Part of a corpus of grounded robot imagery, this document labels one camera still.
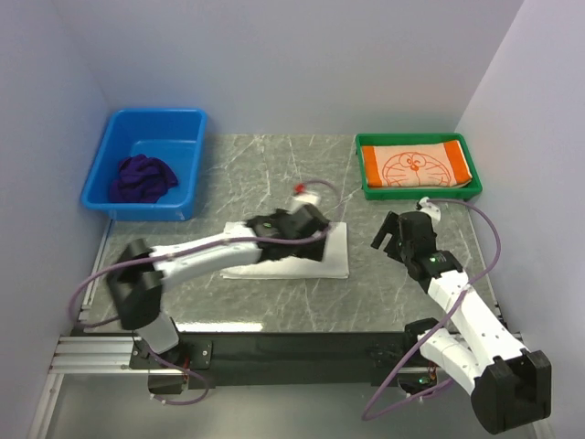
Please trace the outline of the white towel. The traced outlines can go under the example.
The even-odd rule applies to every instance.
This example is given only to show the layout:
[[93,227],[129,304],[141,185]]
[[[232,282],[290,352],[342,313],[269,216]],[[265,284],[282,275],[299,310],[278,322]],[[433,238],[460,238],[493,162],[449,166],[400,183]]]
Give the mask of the white towel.
[[346,279],[349,276],[347,225],[334,225],[324,247],[320,262],[295,257],[275,262],[235,266],[224,269],[220,275],[230,280],[292,280],[292,279]]

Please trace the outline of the orange Doraemon towel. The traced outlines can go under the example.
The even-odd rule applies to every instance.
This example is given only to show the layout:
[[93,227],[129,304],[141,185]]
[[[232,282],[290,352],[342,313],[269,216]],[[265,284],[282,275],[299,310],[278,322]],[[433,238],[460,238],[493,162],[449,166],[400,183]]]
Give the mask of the orange Doraemon towel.
[[473,175],[458,140],[434,145],[364,145],[367,187],[463,187]]

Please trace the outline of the purple towel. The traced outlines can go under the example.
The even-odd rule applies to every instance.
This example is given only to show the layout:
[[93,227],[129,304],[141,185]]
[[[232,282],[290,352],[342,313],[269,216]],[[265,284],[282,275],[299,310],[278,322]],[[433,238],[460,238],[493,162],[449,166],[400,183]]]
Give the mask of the purple towel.
[[178,186],[175,172],[162,160],[143,154],[128,156],[118,164],[109,187],[111,203],[156,203]]

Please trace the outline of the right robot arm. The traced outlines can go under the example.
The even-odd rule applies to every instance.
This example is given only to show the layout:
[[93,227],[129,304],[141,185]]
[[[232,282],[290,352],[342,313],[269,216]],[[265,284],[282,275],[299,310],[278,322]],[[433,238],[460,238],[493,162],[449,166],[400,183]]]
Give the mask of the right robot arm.
[[423,319],[406,325],[403,358],[427,360],[441,367],[471,397],[473,412],[490,434],[544,420],[551,414],[552,366],[540,350],[515,338],[473,288],[467,272],[451,252],[436,244],[435,207],[402,214],[390,212],[372,241],[444,311],[443,320]]

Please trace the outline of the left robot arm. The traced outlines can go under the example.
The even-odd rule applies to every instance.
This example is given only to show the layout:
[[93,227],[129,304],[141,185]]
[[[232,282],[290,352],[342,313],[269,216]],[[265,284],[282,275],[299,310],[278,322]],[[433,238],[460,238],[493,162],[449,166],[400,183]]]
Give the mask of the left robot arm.
[[172,318],[163,310],[167,291],[209,273],[297,257],[320,262],[332,222],[313,204],[289,212],[238,222],[203,239],[149,247],[128,245],[106,275],[106,284],[122,328],[135,332],[162,367],[176,366],[184,345]]

